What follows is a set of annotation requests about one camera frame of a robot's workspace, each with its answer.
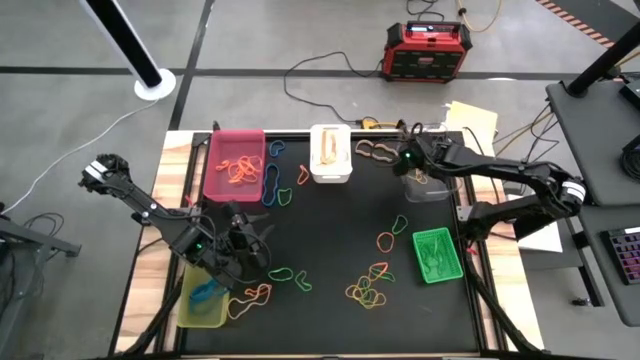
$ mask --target keyboard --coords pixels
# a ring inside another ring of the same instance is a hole
[[[625,285],[640,284],[640,227],[602,233]]]

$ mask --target striped floor tape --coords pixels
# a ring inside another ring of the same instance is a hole
[[[560,6],[554,4],[550,0],[536,0],[536,2],[551,11],[552,13],[558,15],[562,20],[569,23],[569,25],[575,27],[576,29],[582,31],[585,35],[589,36],[593,40],[597,41],[600,45],[610,48],[613,46],[614,42],[602,36],[599,32],[590,28],[589,25],[583,23],[580,19],[576,19],[574,16],[570,15],[566,11],[562,10]]]

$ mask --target yellow cable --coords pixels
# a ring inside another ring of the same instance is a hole
[[[529,129],[533,128],[534,126],[538,125],[539,123],[542,122],[542,120],[548,118],[549,116],[551,116],[551,114],[553,114],[552,112],[548,112],[546,115],[538,118],[538,120],[534,121],[531,126],[528,126],[524,129],[522,129],[521,132],[518,133],[518,135],[516,135],[514,138],[512,138],[511,140],[509,140],[509,142],[507,143],[507,145],[505,145],[502,149],[500,149],[500,151],[498,151],[496,153],[496,157],[500,156],[500,154],[502,154],[511,144],[513,144],[516,140],[518,140],[518,138],[522,135],[524,135],[527,131],[529,131]]]
[[[458,11],[460,11],[460,9],[462,9],[462,8],[464,8],[464,5],[462,4],[462,0],[458,0]],[[493,19],[491,20],[489,25],[487,25],[484,29],[481,29],[481,30],[474,29],[473,26],[471,26],[471,23],[469,22],[469,19],[467,19],[467,14],[464,14],[464,13],[462,14],[462,20],[467,25],[469,30],[471,30],[473,32],[485,32],[485,31],[489,30],[489,28],[491,28],[491,26],[493,26],[493,23],[495,23],[496,20],[498,20],[498,15],[500,15],[500,9],[502,9],[502,0],[498,0],[498,9],[496,10],[496,14],[493,16]]]
[[[638,55],[640,55],[640,51],[636,51],[633,54],[631,54],[631,56],[628,56],[628,57],[620,60],[620,62],[618,62],[616,64],[616,66],[622,66],[622,65],[626,64],[627,62],[629,62],[629,61],[635,59],[636,57],[638,57]]]

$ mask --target yellow plastic bin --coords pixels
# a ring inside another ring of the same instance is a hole
[[[206,301],[192,304],[189,296],[193,289],[211,281],[211,276],[202,268],[186,266],[180,307],[178,308],[178,326],[182,328],[218,328],[227,321],[227,303],[229,293],[213,295]]]

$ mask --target round base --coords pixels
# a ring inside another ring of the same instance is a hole
[[[154,101],[167,97],[176,87],[176,77],[167,69],[160,69],[162,82],[155,87],[147,88],[140,81],[136,81],[133,90],[142,100]]]

